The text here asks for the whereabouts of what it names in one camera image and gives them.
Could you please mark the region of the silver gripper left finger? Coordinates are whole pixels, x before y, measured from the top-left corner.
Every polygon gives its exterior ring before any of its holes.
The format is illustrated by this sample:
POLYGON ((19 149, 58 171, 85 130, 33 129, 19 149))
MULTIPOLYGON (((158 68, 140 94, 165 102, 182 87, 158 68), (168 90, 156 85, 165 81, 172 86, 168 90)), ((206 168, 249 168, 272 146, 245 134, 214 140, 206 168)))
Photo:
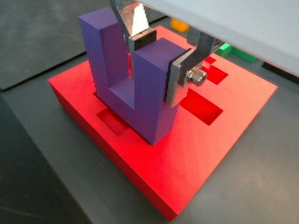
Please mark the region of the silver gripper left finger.
POLYGON ((156 31, 149 27, 141 3, 136 0, 107 1, 122 29, 130 76, 134 76, 134 51, 156 41, 156 31))

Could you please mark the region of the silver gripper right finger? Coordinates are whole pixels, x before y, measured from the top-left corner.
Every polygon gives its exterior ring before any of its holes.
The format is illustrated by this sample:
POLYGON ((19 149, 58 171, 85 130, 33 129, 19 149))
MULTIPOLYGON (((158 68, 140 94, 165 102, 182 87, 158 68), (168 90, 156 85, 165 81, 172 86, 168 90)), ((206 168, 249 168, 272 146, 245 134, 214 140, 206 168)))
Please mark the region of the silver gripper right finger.
POLYGON ((190 28, 186 42, 193 49, 185 50, 169 64, 169 75, 165 89, 165 103, 173 108, 188 92, 192 84, 200 86, 206 80, 206 73, 201 70, 202 61, 221 47, 221 41, 209 34, 190 28))

